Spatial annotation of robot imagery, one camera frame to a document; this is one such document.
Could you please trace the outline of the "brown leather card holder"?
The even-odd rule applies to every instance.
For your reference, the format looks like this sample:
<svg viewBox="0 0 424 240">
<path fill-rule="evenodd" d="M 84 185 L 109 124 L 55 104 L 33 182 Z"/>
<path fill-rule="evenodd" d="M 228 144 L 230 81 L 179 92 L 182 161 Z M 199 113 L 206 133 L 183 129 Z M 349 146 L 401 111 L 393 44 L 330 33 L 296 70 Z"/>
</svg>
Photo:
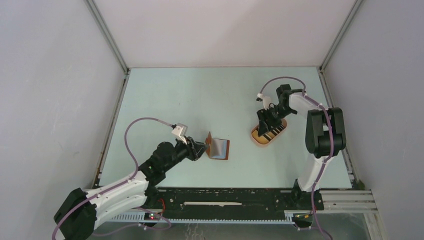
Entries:
<svg viewBox="0 0 424 240">
<path fill-rule="evenodd" d="M 205 139 L 205 143 L 208 145 L 206 154 L 210 159 L 224 161 L 227 161 L 229 159 L 229 139 L 213 138 L 211 132 L 209 131 L 208 136 Z"/>
</svg>

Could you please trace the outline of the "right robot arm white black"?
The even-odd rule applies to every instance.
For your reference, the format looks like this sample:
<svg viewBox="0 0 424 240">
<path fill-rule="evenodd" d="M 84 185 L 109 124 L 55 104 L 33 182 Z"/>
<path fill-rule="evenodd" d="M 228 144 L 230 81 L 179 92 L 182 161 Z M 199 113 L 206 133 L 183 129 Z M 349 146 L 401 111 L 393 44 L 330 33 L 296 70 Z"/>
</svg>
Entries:
<svg viewBox="0 0 424 240">
<path fill-rule="evenodd" d="M 301 115 L 306 120 L 305 147 L 308 160 L 300 177 L 295 181 L 291 204 L 304 209 L 319 190 L 322 175 L 334 156 L 346 147 L 346 132 L 343 111 L 338 107 L 324 107 L 309 97 L 303 89 L 292 89 L 282 84 L 276 89 L 278 104 L 262 92 L 256 100 L 263 108 L 257 111 L 258 126 L 252 131 L 258 139 L 271 141 L 283 129 L 283 119 L 290 115 Z"/>
</svg>

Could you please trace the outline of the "pink oval tray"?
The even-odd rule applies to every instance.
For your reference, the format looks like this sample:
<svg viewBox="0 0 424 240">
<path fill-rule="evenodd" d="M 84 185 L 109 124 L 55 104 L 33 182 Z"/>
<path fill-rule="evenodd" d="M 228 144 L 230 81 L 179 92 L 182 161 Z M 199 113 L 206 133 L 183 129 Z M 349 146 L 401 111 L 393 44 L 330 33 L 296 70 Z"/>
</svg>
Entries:
<svg viewBox="0 0 424 240">
<path fill-rule="evenodd" d="M 264 135 L 259 135 L 259 125 L 256 125 L 252 128 L 250 132 L 250 139 L 254 144 L 259 147 L 267 147 L 270 145 L 276 138 L 281 136 L 285 129 L 287 128 L 287 121 L 285 118 L 281 120 L 281 125 L 277 128 L 266 132 Z"/>
</svg>

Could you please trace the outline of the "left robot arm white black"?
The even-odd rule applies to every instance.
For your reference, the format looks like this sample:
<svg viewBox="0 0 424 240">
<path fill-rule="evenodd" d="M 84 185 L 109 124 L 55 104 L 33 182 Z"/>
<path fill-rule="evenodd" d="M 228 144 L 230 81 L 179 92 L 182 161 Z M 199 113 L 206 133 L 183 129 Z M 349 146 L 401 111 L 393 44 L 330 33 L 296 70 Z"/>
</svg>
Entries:
<svg viewBox="0 0 424 240">
<path fill-rule="evenodd" d="M 95 189 L 72 190 L 53 217 L 56 227 L 51 238 L 86 240 L 100 225 L 123 212 L 156 206 L 156 186 L 165 179 L 166 172 L 184 159 L 198 160 L 209 148 L 191 137 L 186 141 L 160 143 L 137 171 L 116 182 Z"/>
</svg>

